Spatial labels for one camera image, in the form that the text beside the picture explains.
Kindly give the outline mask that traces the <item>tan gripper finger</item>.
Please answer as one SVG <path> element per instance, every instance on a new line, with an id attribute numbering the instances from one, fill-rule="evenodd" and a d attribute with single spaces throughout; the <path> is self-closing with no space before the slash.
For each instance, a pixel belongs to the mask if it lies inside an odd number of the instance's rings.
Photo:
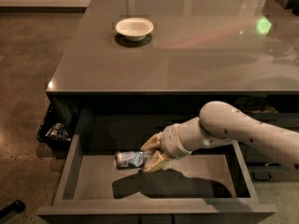
<path id="1" fill-rule="evenodd" d="M 153 173 L 163 169 L 171 160 L 166 157 L 162 151 L 155 151 L 153 156 L 146 162 L 142 171 L 144 173 Z"/>
<path id="2" fill-rule="evenodd" d="M 142 151 L 152 151 L 160 148 L 162 142 L 162 133 L 154 134 L 140 149 Z"/>

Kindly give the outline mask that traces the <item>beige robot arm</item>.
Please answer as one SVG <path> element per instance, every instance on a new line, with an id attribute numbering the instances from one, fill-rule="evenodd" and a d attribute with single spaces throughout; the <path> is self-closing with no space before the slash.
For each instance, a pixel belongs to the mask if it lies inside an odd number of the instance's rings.
<path id="1" fill-rule="evenodd" d="M 292 171 L 298 170 L 299 133 L 253 119 L 225 102 L 213 101 L 201 108 L 198 117 L 154 134 L 141 147 L 153 153 L 143 171 L 153 173 L 197 149 L 234 141 L 253 147 Z"/>

